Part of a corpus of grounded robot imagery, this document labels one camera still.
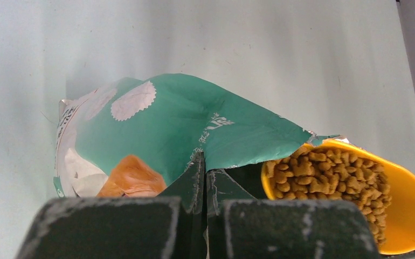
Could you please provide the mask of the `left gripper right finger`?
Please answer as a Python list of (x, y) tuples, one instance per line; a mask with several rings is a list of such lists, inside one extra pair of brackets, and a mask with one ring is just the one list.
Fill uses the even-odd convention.
[(359, 209), (342, 200), (254, 199), (223, 170), (206, 176), (211, 258), (379, 258)]

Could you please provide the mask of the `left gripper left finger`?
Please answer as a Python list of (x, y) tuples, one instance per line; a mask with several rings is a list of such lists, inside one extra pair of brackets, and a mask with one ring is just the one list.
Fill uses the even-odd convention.
[(156, 197), (70, 197), (37, 213), (17, 258), (204, 258), (204, 155)]

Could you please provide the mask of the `kibble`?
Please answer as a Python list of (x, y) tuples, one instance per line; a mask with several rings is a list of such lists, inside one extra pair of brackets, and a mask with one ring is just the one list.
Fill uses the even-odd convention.
[(262, 183), (273, 200), (345, 200), (369, 223), (376, 244), (386, 242), (385, 210), (391, 186), (383, 164), (339, 148), (302, 146), (290, 156), (266, 161)]

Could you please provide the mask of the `green dog food bag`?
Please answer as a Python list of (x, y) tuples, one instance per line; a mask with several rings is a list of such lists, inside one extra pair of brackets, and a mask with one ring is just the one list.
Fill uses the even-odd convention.
[(207, 170), (226, 169), (325, 139), (194, 76), (123, 78), (66, 105), (53, 183), (59, 197), (156, 196), (199, 153)]

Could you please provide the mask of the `orange plastic food scoop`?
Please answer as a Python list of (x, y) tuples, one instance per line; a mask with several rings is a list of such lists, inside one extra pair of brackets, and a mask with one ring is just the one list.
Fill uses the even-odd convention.
[[(329, 139), (323, 144), (313, 148), (339, 148), (352, 151), (355, 154), (379, 162), (385, 167), (385, 174), (391, 186), (391, 204), (385, 210), (386, 242), (378, 248), (384, 255), (406, 254), (415, 250), (415, 175), (402, 166), (387, 161), (377, 155), (367, 152), (346, 141)], [(262, 183), (266, 196), (273, 200), (270, 193), (265, 191), (265, 184)]]

